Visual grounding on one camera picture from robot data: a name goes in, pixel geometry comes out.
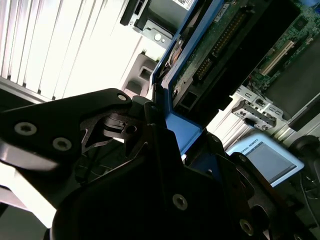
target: display screen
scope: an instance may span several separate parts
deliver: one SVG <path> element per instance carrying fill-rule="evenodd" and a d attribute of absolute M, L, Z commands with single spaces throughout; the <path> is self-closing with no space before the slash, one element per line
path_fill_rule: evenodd
<path fill-rule="evenodd" d="M 246 156 L 270 184 L 296 168 L 296 165 L 263 142 L 250 150 Z"/>

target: black mechanism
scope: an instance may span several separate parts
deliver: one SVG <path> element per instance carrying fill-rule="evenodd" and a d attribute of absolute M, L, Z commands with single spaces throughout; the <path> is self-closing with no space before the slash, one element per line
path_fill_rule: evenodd
<path fill-rule="evenodd" d="M 131 101 L 120 90 L 107 89 L 2 112 L 0 122 L 1 145 L 8 153 L 2 148 L 1 160 L 45 197 L 60 197 L 52 240 L 202 239 L 212 234 L 224 239 L 314 239 L 253 164 L 240 153 L 225 154 L 214 135 L 204 132 L 183 164 L 163 111 L 143 97 Z M 36 126 L 36 132 L 30 134 L 28 124 L 19 130 L 20 123 Z M 73 169 L 81 153 L 111 137 L 125 139 L 125 163 L 62 192 L 73 174 L 67 171 L 61 179 L 57 170 Z M 71 146 L 62 141 L 57 147 L 57 138 Z M 23 160 L 17 154 L 24 154 Z M 39 172 L 50 173 L 51 181 Z"/>
<path fill-rule="evenodd" d="M 304 163 L 304 172 L 320 193 L 320 142 L 315 136 L 302 136 L 295 140 L 289 150 Z"/>

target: port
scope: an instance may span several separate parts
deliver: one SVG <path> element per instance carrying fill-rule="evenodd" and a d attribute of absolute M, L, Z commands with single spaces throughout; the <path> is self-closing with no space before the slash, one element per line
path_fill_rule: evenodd
<path fill-rule="evenodd" d="M 268 75 L 277 63 L 295 46 L 295 42 L 288 40 L 282 48 L 274 53 L 274 56 L 260 70 L 262 76 Z"/>
<path fill-rule="evenodd" d="M 202 78 L 206 75 L 208 70 L 211 68 L 213 61 L 208 57 L 203 63 L 200 65 L 198 70 L 194 74 L 194 81 L 198 83 L 202 80 Z"/>
<path fill-rule="evenodd" d="M 241 26 L 247 23 L 248 17 L 252 15 L 252 6 L 244 6 L 234 15 L 225 31 L 213 47 L 212 54 L 218 57 L 223 49 L 228 45 L 233 36 L 236 35 Z"/>

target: blue metal frame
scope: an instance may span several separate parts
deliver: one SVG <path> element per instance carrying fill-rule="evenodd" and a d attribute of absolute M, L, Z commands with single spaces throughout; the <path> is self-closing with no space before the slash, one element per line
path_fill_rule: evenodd
<path fill-rule="evenodd" d="M 191 13 L 196 5 L 196 2 L 197 1 L 194 1 L 193 6 L 188 11 L 188 14 L 185 17 L 183 24 L 181 25 L 181 27 L 173 37 L 169 48 L 166 50 L 166 52 L 164 53 L 164 56 L 162 57 L 158 65 L 155 67 L 155 70 L 151 77 L 152 84 L 155 83 L 155 76 L 157 75 L 161 65 L 165 64 L 164 59 L 168 59 L 168 56 L 170 55 L 172 49 L 174 48 L 175 43 L 183 27 L 187 24 L 187 21 L 191 16 Z M 166 117 L 165 119 L 166 124 L 168 129 L 172 130 L 175 133 L 175 137 L 177 139 L 181 154 L 184 154 L 189 149 L 189 147 L 191 147 L 191 145 L 197 140 L 197 138 L 201 135 L 203 128 L 200 125 L 174 112 L 173 105 L 172 105 L 172 96 L 170 94 L 172 91 L 170 91 L 170 89 L 172 88 L 173 84 L 177 80 L 177 77 L 182 67 L 184 66 L 184 64 L 186 64 L 189 56 L 197 46 L 201 37 L 204 35 L 208 27 L 213 22 L 214 18 L 218 14 L 223 2 L 224 2 L 223 0 L 212 0 L 212 3 L 210 4 L 209 8 L 207 9 L 205 15 L 203 16 L 199 25 L 195 29 L 188 43 L 186 44 L 184 50 L 180 54 L 177 62 L 171 68 L 171 70 L 166 75 L 165 79 L 162 81 L 162 84 L 161 84 L 162 87 L 164 88 L 164 102 L 165 102 L 164 111 L 165 111 L 165 117 Z"/>

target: electronic component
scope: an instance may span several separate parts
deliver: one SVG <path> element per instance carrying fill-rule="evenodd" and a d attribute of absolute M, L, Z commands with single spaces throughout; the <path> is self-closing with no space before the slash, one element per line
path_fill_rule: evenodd
<path fill-rule="evenodd" d="M 269 136 L 259 132 L 240 140 L 226 152 L 240 152 L 246 155 L 273 187 L 304 167 L 304 164 L 290 152 Z"/>
<path fill-rule="evenodd" d="M 293 24 L 293 27 L 298 31 L 301 31 L 307 25 L 307 23 L 308 21 L 303 16 L 300 16 Z"/>
<path fill-rule="evenodd" d="M 293 41 L 295 44 L 266 75 L 261 75 L 260 70 L 266 63 L 270 63 L 274 55 L 266 55 L 261 59 L 260 64 L 250 75 L 250 82 L 254 86 L 254 90 L 259 94 L 264 94 L 271 84 L 278 80 L 286 69 L 309 48 L 312 42 L 311 39 L 316 39 L 320 33 L 320 14 L 313 7 L 307 7 L 298 1 L 292 0 L 292 2 L 299 8 L 300 15 L 283 32 L 282 36 L 274 43 L 272 49 L 281 49 L 288 41 Z"/>
<path fill-rule="evenodd" d="M 242 26 L 242 23 L 247 19 L 247 6 L 242 7 L 230 21 L 229 25 L 214 45 L 212 54 L 217 57 L 224 47 L 229 43 L 230 39 L 236 34 L 237 30 Z"/>
<path fill-rule="evenodd" d="M 265 64 L 265 66 L 261 69 L 260 73 L 261 75 L 265 76 L 267 75 L 273 67 L 281 60 L 283 56 L 287 54 L 287 52 L 295 45 L 295 43 L 291 40 L 288 40 L 282 48 L 280 48 L 278 51 L 276 51 L 273 55 L 273 57 L 270 59 L 269 62 Z"/>
<path fill-rule="evenodd" d="M 254 127 L 261 131 L 274 128 L 276 118 L 267 113 L 260 113 L 257 109 L 250 102 L 242 100 L 237 107 L 232 109 L 232 113 L 243 120 L 250 120 Z"/>

